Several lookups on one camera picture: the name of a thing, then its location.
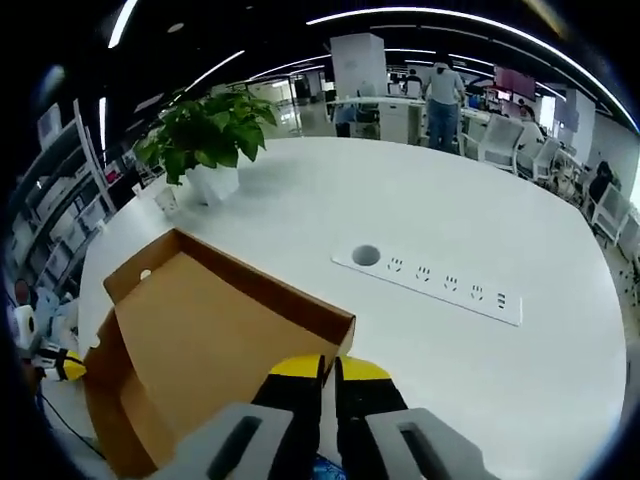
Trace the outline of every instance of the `round white table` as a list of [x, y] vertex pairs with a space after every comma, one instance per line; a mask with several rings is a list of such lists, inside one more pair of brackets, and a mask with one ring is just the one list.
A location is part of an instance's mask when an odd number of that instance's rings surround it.
[[[166, 218], [154, 188], [90, 245], [79, 310], [84, 355], [112, 303], [102, 282], [174, 225], [356, 314], [351, 355], [386, 369], [410, 407], [476, 443], [501, 479], [574, 479], [617, 427], [625, 387], [620, 307], [580, 212], [535, 185], [420, 147], [274, 140], [242, 159], [216, 209]], [[331, 261], [352, 239], [426, 252], [523, 296], [514, 327]]]

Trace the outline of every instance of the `blue jeans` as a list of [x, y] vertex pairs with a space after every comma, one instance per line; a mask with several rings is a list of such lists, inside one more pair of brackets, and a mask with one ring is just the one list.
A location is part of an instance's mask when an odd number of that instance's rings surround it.
[[458, 105], [429, 100], [429, 148], [448, 153], [453, 151], [453, 136], [458, 126]]

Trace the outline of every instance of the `open cardboard box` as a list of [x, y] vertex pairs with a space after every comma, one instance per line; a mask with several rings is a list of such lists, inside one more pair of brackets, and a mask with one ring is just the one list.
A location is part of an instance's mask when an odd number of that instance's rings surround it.
[[353, 315], [179, 230], [104, 286], [115, 307], [85, 358], [84, 381], [98, 440], [120, 477], [168, 463], [176, 443], [227, 404], [251, 402], [281, 360], [321, 354], [330, 364], [353, 338]]

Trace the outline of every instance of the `power socket strip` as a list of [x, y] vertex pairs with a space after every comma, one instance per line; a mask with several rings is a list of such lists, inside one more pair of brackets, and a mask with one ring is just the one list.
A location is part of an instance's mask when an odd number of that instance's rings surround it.
[[361, 244], [342, 249], [331, 260], [501, 322], [522, 325], [521, 295], [463, 274], [426, 255]]

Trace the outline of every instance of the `potted plant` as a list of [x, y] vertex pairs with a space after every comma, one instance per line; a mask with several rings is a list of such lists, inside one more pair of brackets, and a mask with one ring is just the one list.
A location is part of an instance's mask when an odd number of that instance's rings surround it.
[[253, 162], [265, 148], [262, 122], [276, 126], [271, 107], [247, 90], [177, 102], [134, 151], [150, 167], [161, 165], [170, 185], [186, 175], [212, 205], [238, 188], [238, 150]]

